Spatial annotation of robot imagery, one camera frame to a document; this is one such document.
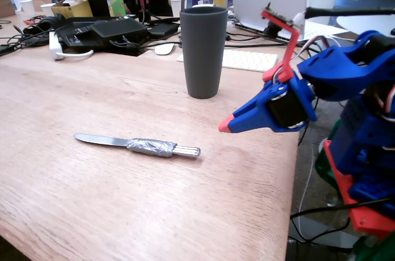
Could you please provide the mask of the blue gripper black motor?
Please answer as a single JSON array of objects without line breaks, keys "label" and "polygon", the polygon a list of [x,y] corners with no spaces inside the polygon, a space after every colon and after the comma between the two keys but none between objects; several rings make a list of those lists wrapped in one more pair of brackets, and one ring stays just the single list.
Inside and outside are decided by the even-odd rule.
[{"label": "blue gripper black motor", "polygon": [[295,132],[317,120],[312,102],[316,99],[313,85],[294,75],[281,82],[274,74],[254,98],[223,120],[222,133],[242,133],[269,128],[276,133]]}]

